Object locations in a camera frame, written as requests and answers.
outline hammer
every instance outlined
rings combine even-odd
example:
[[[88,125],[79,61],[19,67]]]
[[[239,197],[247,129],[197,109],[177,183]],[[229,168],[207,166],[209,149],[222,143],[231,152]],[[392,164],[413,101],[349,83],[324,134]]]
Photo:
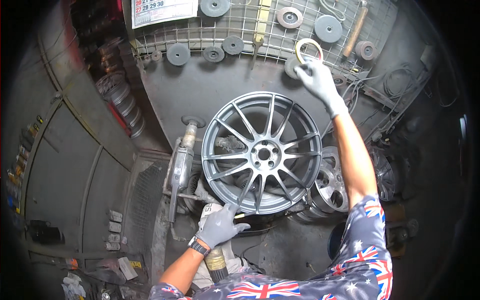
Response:
[[[345,57],[348,57],[352,52],[353,45],[355,45],[355,43],[357,42],[357,38],[359,37],[360,30],[363,26],[363,21],[367,16],[367,12],[368,12],[367,1],[361,0],[360,4],[361,4],[360,15],[357,19],[357,22],[355,23],[355,28],[353,28],[353,32],[352,32],[352,35],[350,36],[350,39],[348,40],[347,46],[345,46],[345,49],[343,50],[343,56]]]

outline hand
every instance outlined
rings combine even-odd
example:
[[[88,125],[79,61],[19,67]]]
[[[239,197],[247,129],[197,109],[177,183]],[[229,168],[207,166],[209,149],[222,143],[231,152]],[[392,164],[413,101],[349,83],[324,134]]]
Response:
[[[216,245],[233,238],[237,233],[249,229],[250,225],[247,223],[233,225],[233,217],[238,207],[236,204],[227,203],[221,210],[209,214],[203,230],[198,231],[195,236],[213,249]]]
[[[307,57],[305,60],[308,61],[303,66],[306,66],[312,72],[312,75],[309,76],[300,66],[295,67],[294,71],[307,90],[324,103],[331,119],[341,113],[348,113],[348,108],[336,90],[328,67],[316,59]]]

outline wrench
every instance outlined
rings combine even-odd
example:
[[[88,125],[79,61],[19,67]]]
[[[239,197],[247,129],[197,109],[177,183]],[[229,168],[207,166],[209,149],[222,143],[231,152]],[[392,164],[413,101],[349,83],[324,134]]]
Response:
[[[251,70],[253,70],[253,67],[255,66],[255,60],[257,59],[257,54],[258,54],[258,49],[260,48],[261,45],[264,44],[264,38],[261,37],[259,41],[257,41],[256,39],[256,35],[253,35],[253,40],[252,40],[253,44],[255,45],[255,50],[253,51],[253,61],[252,61],[252,68]]]

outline flag print shirt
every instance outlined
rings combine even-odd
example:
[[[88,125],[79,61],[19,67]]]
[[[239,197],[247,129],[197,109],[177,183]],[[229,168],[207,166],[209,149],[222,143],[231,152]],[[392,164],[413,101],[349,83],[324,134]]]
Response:
[[[322,273],[305,281],[258,274],[248,267],[186,297],[159,283],[150,300],[387,300],[392,290],[392,260],[385,247],[385,216],[378,196],[366,196],[348,216],[340,250]]]

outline metal grate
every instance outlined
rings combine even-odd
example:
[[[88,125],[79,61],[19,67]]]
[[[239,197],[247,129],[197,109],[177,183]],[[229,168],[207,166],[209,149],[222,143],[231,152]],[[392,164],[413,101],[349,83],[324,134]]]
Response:
[[[159,160],[138,174],[132,199],[126,215],[125,235],[130,253],[141,253],[145,265],[152,263],[152,237],[158,204],[162,198],[162,185],[167,174],[168,162]]]
[[[295,43],[302,38],[313,38],[320,42],[324,51],[324,61],[332,67],[334,74],[354,74],[353,68],[370,71],[371,64],[361,65],[357,60],[350,61],[349,70],[342,68],[342,51],[355,25],[359,10],[359,2],[354,0],[333,1],[333,6],[342,10],[346,16],[342,22],[342,37],[333,44],[320,42],[314,33],[314,24],[324,9],[318,0],[273,0],[268,16],[264,44],[258,55],[264,61],[274,59],[285,61],[294,53]],[[239,54],[253,53],[253,35],[257,22],[258,0],[233,0],[230,10],[219,18],[209,18],[199,8],[198,17],[165,22],[135,29],[135,36],[141,45],[137,45],[140,54],[155,50],[166,52],[174,43],[185,43],[191,52],[202,52],[208,46],[221,47],[223,40],[230,35],[237,35],[245,42],[244,51]],[[276,12],[284,7],[295,7],[303,13],[303,23],[299,28],[286,29],[276,21]],[[383,49],[396,18],[397,7],[390,0],[371,0],[369,12],[360,32],[358,41],[371,41],[378,53]],[[304,53],[318,56],[318,50],[307,45]]]

